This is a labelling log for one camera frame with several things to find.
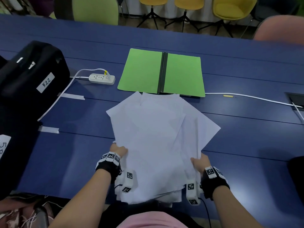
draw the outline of power outlet socket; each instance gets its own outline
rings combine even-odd
[[[89,76],[89,81],[91,83],[113,85],[115,83],[115,76],[93,73]]]

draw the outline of green folder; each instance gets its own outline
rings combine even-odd
[[[130,49],[119,90],[204,97],[201,58]]]

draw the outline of chair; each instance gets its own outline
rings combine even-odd
[[[259,24],[266,18],[276,15],[296,15],[300,4],[297,0],[258,0],[253,10],[250,12],[252,16],[245,31],[252,20],[259,21]]]
[[[304,45],[304,17],[291,15],[269,17],[262,22],[253,39]]]
[[[201,27],[199,31],[209,26],[216,25],[217,31],[215,35],[217,35],[220,27],[224,26],[229,35],[233,38],[231,31],[228,25],[224,23],[224,20],[235,21],[245,18],[250,14],[250,11],[253,9],[256,2],[256,0],[213,0],[213,14],[221,20]]]
[[[174,19],[172,22],[170,22],[169,24],[165,25],[165,28],[175,22],[183,22],[183,27],[181,29],[181,31],[184,31],[184,24],[185,24],[185,20],[187,20],[192,26],[194,26],[194,28],[197,29],[197,31],[199,31],[199,29],[197,28],[197,26],[193,23],[192,20],[190,20],[186,14],[187,14],[187,10],[199,10],[201,8],[204,7],[204,0],[174,0],[174,3],[176,5],[176,7],[180,8],[180,9],[185,9],[184,11],[184,15]]]
[[[54,0],[56,19],[118,25],[117,0]]]
[[[124,11],[123,11],[123,6],[122,6],[123,1],[125,1],[127,11],[128,11],[128,15],[130,16],[126,0],[117,0],[117,3],[118,3],[118,6],[120,6],[120,8],[121,8],[121,13],[123,15],[123,22],[124,22],[123,24],[125,25],[125,18],[124,18],[124,14],[123,14]]]
[[[144,23],[144,21],[147,20],[150,16],[151,16],[151,18],[153,18],[155,26],[156,26],[157,29],[158,29],[158,26],[156,24],[155,18],[161,19],[162,21],[164,21],[167,24],[165,18],[162,18],[162,17],[158,16],[156,13],[154,13],[153,6],[164,5],[168,2],[168,0],[139,0],[139,1],[140,1],[140,3],[142,3],[144,5],[150,5],[151,6],[151,12],[149,14],[147,14],[146,16],[144,16],[142,22],[139,23],[139,25],[137,27],[141,26],[141,24]]]

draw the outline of black chair base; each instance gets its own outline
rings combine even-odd
[[[138,25],[137,27],[139,27],[139,26],[140,26],[145,20],[147,20],[150,16],[151,16],[151,18],[153,18],[154,23],[155,23],[155,26],[156,26],[157,29],[158,29],[158,27],[157,27],[155,18],[161,19],[162,21],[164,21],[164,22],[167,24],[165,18],[162,18],[162,17],[158,16],[156,13],[154,13],[154,11],[153,11],[153,6],[151,6],[151,12],[150,12],[149,14],[147,14],[146,16],[144,16],[142,22],[139,23],[139,25]]]
[[[193,23],[193,21],[191,21],[191,20],[186,16],[186,14],[187,14],[187,10],[185,10],[183,16],[181,16],[181,17],[179,17],[179,18],[176,18],[176,19],[174,19],[172,22],[170,22],[169,24],[165,25],[165,28],[166,28],[167,26],[169,26],[169,25],[175,23],[175,22],[183,22],[183,28],[181,29],[181,32],[183,32],[183,31],[184,31],[185,20],[187,20],[191,25],[194,26],[194,28],[196,28],[197,31],[199,31],[199,29],[197,28],[197,26]]]
[[[229,24],[225,24],[225,23],[224,23],[224,20],[219,20],[218,22],[213,22],[213,23],[211,23],[211,24],[209,24],[209,25],[207,25],[207,26],[201,27],[201,28],[198,30],[198,32],[199,32],[201,29],[204,29],[204,28],[207,28],[207,27],[213,26],[213,25],[216,25],[216,26],[217,26],[217,30],[216,30],[215,36],[217,35],[217,33],[218,33],[220,27],[221,27],[221,26],[224,26],[225,30],[228,32],[228,34],[230,35],[230,37],[233,38],[233,36],[232,36],[232,34],[231,34],[231,31],[230,31],[230,29],[229,29]]]

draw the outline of green chair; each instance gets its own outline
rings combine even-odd
[[[117,0],[54,0],[51,18],[118,25]]]

